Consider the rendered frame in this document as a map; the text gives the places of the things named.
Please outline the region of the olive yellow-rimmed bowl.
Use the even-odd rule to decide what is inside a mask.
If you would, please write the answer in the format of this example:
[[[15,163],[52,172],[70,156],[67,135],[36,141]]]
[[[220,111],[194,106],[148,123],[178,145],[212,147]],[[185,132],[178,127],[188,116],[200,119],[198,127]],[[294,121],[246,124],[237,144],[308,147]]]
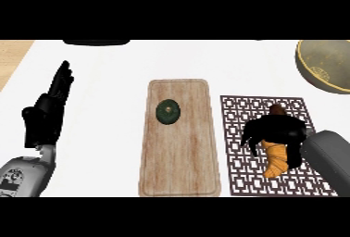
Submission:
[[[305,80],[333,94],[350,94],[350,40],[300,40],[296,65]]]

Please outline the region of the golden brown croissant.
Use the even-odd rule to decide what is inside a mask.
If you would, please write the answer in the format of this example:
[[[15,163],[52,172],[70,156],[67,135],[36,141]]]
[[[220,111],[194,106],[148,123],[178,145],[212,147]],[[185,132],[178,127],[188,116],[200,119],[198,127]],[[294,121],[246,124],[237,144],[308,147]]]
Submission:
[[[288,171],[287,150],[285,145],[262,141],[262,145],[268,154],[268,169],[265,171],[266,178],[277,178]]]

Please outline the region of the dark green avocado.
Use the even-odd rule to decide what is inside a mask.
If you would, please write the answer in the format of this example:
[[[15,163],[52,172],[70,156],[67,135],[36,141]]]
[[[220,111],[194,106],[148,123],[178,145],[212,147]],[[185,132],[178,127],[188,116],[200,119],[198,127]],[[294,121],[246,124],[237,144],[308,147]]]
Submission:
[[[157,105],[157,120],[164,125],[176,123],[181,117],[181,107],[173,99],[163,100]]]

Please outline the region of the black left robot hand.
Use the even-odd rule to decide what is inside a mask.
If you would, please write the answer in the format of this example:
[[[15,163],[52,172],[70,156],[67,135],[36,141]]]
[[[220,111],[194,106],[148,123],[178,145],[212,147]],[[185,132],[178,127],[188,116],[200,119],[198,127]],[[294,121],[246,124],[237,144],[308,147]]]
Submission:
[[[62,132],[65,102],[70,95],[70,88],[74,82],[70,63],[64,61],[49,90],[40,95],[34,106],[23,110],[26,121],[26,148],[36,148],[40,145],[55,145]]]

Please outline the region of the wooden cutting board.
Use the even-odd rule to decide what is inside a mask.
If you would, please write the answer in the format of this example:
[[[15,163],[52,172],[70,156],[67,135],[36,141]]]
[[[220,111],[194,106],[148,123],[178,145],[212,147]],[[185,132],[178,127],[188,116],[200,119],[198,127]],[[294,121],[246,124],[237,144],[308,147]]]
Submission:
[[[176,123],[157,120],[157,106],[172,99]],[[148,87],[139,171],[142,196],[217,196],[222,191],[209,83],[154,80]]]

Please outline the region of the brown lattice placemat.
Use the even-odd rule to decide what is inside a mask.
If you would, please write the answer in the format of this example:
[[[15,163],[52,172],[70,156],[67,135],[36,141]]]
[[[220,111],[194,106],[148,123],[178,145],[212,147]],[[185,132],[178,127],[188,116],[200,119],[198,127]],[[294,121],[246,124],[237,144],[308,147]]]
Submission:
[[[303,98],[222,95],[220,104],[231,195],[337,197],[336,190],[306,161],[278,178],[268,179],[263,175],[268,169],[263,146],[256,146],[257,156],[250,153],[249,145],[241,146],[247,122],[266,115],[274,104],[282,106],[290,116],[305,121],[309,134],[316,132]]]

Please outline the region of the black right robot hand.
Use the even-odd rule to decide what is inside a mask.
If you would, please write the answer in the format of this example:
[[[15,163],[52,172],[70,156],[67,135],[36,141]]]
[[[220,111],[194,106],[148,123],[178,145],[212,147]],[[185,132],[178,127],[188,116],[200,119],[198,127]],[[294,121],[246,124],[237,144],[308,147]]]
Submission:
[[[302,143],[306,139],[305,122],[288,115],[263,115],[247,122],[241,145],[249,143],[249,148],[257,156],[256,145],[266,141],[287,145],[288,168],[297,168],[303,164]]]

